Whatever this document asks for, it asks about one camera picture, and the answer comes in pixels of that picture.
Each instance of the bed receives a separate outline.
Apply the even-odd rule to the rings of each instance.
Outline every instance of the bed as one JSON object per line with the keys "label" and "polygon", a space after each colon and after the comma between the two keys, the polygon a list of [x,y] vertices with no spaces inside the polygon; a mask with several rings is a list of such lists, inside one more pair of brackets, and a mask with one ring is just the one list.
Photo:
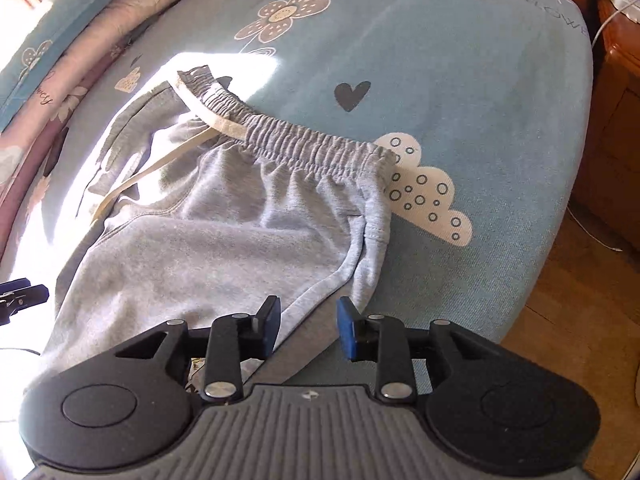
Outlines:
{"label": "bed", "polygon": [[[302,1],[311,10],[292,19]],[[43,166],[23,201],[0,282],[28,276],[55,289],[103,131],[162,67],[203,64],[262,113],[396,153],[391,238],[367,313],[418,328],[451,319],[500,341],[542,268],[582,152],[592,60],[571,0],[181,0],[73,113],[46,193],[30,207]],[[419,198],[410,180],[423,175],[433,185]],[[40,327],[26,344],[44,344],[52,312],[50,302],[20,314]],[[303,343],[333,315],[314,312],[316,324],[285,341],[309,363],[283,380],[372,383],[373,367],[345,362],[332,338]],[[416,373],[428,388],[424,367]]]}

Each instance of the ribbed gray surface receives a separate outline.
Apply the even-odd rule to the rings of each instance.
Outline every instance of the ribbed gray surface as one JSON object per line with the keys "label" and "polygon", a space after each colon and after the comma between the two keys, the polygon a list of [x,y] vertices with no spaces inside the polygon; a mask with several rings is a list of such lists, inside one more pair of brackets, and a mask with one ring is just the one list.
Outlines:
{"label": "ribbed gray surface", "polygon": [[[233,406],[205,410],[175,449],[100,480],[490,480],[441,452],[410,410],[361,386],[256,386]],[[26,480],[86,475],[40,467]],[[546,480],[584,480],[578,469]]]}

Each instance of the white cable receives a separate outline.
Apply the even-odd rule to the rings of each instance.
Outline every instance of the white cable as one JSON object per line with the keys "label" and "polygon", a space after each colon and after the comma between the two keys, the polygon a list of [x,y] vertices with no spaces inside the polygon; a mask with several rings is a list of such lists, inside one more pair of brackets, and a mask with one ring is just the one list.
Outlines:
{"label": "white cable", "polygon": [[36,352],[35,350],[31,350],[31,348],[14,348],[12,346],[6,346],[0,348],[0,350],[19,350],[21,352],[29,352],[30,354],[40,355],[40,352]]}
{"label": "white cable", "polygon": [[[616,10],[615,12],[612,12],[611,15],[604,20],[604,22],[602,22],[602,25],[600,25],[600,28],[598,29],[598,31],[596,32],[596,35],[593,37],[593,41],[591,41],[591,49],[593,50],[593,47],[596,45],[596,41],[598,41],[598,38],[600,37],[600,34],[602,33],[602,31],[604,30],[604,28],[609,25],[609,22],[611,20],[613,20],[613,18],[615,18],[617,15],[619,15],[620,12],[622,12],[623,10],[627,10],[629,7],[631,7],[632,5],[635,5],[636,3],[640,2],[640,0],[634,0],[629,4],[626,4],[624,7],[620,7],[618,10]],[[598,240],[595,236],[593,236],[590,232],[587,231],[587,228],[582,225],[580,223],[580,221],[575,217],[574,213],[571,211],[571,209],[569,209],[569,205],[566,206],[566,210],[569,212],[569,214],[571,215],[571,218],[573,218],[575,220],[575,222],[582,228],[582,230],[587,233],[591,238],[593,238],[594,240],[597,241],[597,243],[599,243],[601,246],[606,247],[607,249],[609,249],[610,251],[615,251],[617,253],[621,253],[623,252],[622,249],[620,249],[619,247],[611,247],[608,246],[606,243],[601,242],[600,240]]]}
{"label": "white cable", "polygon": [[591,48],[593,48],[596,44],[596,41],[598,41],[598,38],[600,37],[600,33],[602,32],[602,29],[605,28],[609,24],[609,22],[613,20],[613,18],[619,15],[619,13],[622,12],[623,10],[627,10],[629,7],[635,5],[638,2],[640,2],[640,0],[633,0],[631,3],[626,4],[624,7],[620,7],[618,10],[616,10],[616,12],[612,13],[612,15],[610,15],[606,20],[604,20],[604,22],[602,22],[602,25],[600,25],[600,28],[596,32],[596,35],[593,37],[593,41],[591,41]]}
{"label": "white cable", "polygon": [[587,231],[587,228],[582,225],[580,223],[580,221],[575,217],[574,213],[569,209],[569,206],[566,207],[566,210],[569,212],[569,214],[571,215],[571,218],[573,218],[575,220],[575,222],[582,228],[582,230],[587,233],[591,238],[593,238],[594,240],[597,241],[597,243],[599,243],[601,246],[606,247],[607,249],[609,249],[610,251],[616,251],[617,253],[621,253],[622,249],[620,249],[619,247],[611,247],[608,246],[606,243],[601,242],[600,240],[598,240],[595,236],[593,236],[590,232]]}

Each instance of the black heart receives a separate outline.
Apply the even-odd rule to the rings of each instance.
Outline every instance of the black heart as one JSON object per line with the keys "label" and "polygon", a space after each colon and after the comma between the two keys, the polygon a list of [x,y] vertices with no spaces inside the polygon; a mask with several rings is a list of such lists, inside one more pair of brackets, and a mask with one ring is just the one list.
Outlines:
{"label": "black heart", "polygon": [[229,85],[234,79],[231,76],[223,75],[222,77],[217,77],[216,81],[222,85],[222,88],[225,90],[229,90]]}
{"label": "black heart", "polygon": [[370,81],[358,83],[355,89],[352,89],[348,83],[340,83],[334,90],[335,100],[338,101],[343,110],[351,112],[360,104],[362,98],[367,95],[369,88],[371,88]]}

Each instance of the pillow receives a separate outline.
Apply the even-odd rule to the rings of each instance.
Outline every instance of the pillow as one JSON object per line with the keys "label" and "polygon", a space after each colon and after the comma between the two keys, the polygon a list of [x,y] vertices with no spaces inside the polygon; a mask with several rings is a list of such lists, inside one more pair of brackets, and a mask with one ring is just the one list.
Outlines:
{"label": "pillow", "polygon": [[[38,173],[42,161],[46,158],[47,163],[45,165],[43,179],[41,179],[36,187],[31,192],[31,197],[28,202],[28,206],[24,211],[25,215],[29,215],[33,207],[42,198],[44,192],[47,189],[49,182],[49,173],[52,170],[52,165],[55,163],[55,149],[51,148],[51,145],[55,142],[60,142],[60,149],[62,149],[62,141],[64,140],[64,133],[62,130],[68,123],[74,109],[80,104],[80,101],[84,99],[87,91],[94,85],[102,74],[111,66],[111,64],[118,59],[120,54],[124,51],[129,43],[130,38],[126,37],[117,44],[111,47],[111,50],[107,52],[98,63],[96,63],[86,73],[82,80],[78,83],[78,86],[72,89],[62,103],[62,106],[58,108],[55,115],[47,122],[42,131],[38,134],[38,137],[33,141],[33,144],[29,148],[26,154],[23,154],[22,167],[20,171],[15,175],[10,187],[6,192],[4,200],[0,203],[0,256],[4,252],[4,248],[9,241],[9,236],[14,225],[14,220],[20,209],[20,204],[29,190],[29,186],[33,181],[33,178]],[[0,160],[2,160],[2,148],[0,148]],[[0,166],[0,182],[2,181],[2,173],[6,173],[8,170],[4,170],[7,163]],[[22,235],[20,229],[14,231],[15,237],[13,243],[15,246],[20,241]]]}
{"label": "pillow", "polygon": [[[36,91],[22,105],[0,137],[0,156],[5,150],[28,150],[63,100],[111,47],[149,16],[175,0],[113,0],[69,45]],[[21,160],[8,160],[0,170],[0,204],[11,185],[10,177]]]}
{"label": "pillow", "polygon": [[0,130],[45,78],[60,55],[111,0],[44,0],[49,7],[0,72]]}

